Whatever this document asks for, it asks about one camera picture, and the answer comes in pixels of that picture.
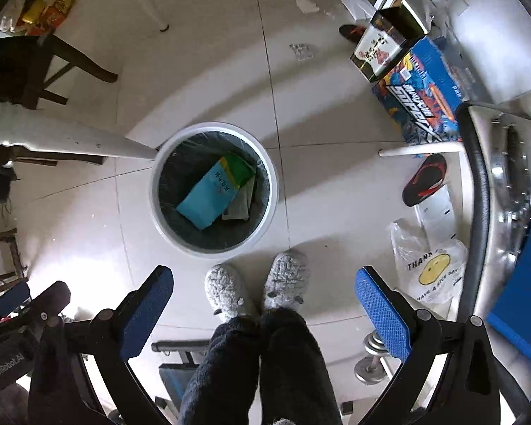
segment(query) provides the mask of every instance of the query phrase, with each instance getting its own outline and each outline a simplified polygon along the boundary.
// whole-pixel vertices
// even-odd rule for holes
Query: dark pants
[[[278,308],[259,325],[236,317],[218,326],[183,397],[182,425],[247,425],[258,376],[264,425],[342,423],[315,338],[299,314]]]

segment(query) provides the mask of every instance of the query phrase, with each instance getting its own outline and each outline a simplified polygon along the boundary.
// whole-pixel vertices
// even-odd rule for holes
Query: tile floor
[[[280,202],[264,237],[234,263],[257,297],[278,252],[305,252],[312,280],[303,314],[337,399],[377,397],[384,385],[363,386],[352,371],[372,330],[353,280],[359,267],[373,265],[396,284],[386,228],[413,215],[401,190],[420,161],[378,157],[378,149],[401,136],[349,61],[352,46],[338,34],[348,22],[344,8],[338,0],[313,0],[321,11],[305,15],[295,0],[155,1],[170,23],[166,33],[129,0],[78,0],[58,36],[119,73],[119,81],[104,84],[73,70],[53,89],[68,104],[42,101],[40,107],[150,146],[209,120],[256,136],[282,177]],[[296,61],[289,45],[297,43],[313,45],[314,58]],[[156,231],[147,200],[150,166],[130,159],[16,165],[10,221],[30,267],[30,287],[37,293],[63,280],[72,291],[67,313],[94,313],[113,308],[165,264],[176,291],[151,339],[208,338],[218,320],[202,280],[213,263],[172,249]],[[450,167],[459,209],[460,169],[454,160]],[[165,394],[157,375],[165,359],[148,343],[131,362],[152,396]],[[101,383],[97,375],[94,380]]]

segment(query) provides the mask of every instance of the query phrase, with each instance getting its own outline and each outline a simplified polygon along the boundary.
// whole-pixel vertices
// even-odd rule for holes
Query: white paper
[[[295,0],[295,3],[303,14],[317,13],[320,11],[316,3],[311,0]]]
[[[449,239],[458,239],[456,217],[446,185],[416,205],[415,210],[425,229],[431,250],[438,248],[440,244]]]

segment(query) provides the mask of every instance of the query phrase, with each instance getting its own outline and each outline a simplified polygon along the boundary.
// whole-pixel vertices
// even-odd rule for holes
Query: person's leg
[[[182,425],[247,425],[258,386],[260,339],[258,313],[238,272],[211,269],[207,297],[223,321],[181,402]]]
[[[296,425],[341,424],[329,373],[304,319],[308,272],[304,259],[280,254],[265,284],[261,319],[260,394],[264,424],[287,419]]]

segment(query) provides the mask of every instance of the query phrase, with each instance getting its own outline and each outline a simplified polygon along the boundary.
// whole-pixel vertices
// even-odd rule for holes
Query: slipper
[[[419,204],[442,187],[445,177],[445,157],[440,153],[428,156],[403,189],[403,202],[409,207]]]
[[[366,28],[362,27],[361,25],[344,24],[340,26],[338,31],[348,41],[357,45],[360,43],[360,39],[364,35]]]

